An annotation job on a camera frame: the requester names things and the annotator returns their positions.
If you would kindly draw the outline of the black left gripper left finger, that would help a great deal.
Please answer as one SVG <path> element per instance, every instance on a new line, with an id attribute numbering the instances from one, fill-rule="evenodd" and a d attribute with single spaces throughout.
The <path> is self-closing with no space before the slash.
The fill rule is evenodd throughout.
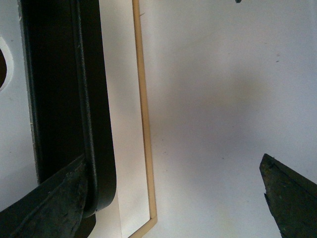
<path id="1" fill-rule="evenodd" d="M 0 213 L 2 238 L 87 238 L 96 217 L 84 218 L 88 179 L 79 157 Z"/>

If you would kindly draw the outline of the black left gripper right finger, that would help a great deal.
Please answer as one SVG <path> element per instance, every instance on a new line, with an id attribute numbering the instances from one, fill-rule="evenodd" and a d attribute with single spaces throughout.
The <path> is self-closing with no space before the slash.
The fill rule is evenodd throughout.
<path id="1" fill-rule="evenodd" d="M 260 173 L 268 204 L 283 238 L 317 236 L 317 185 L 264 154 Z"/>

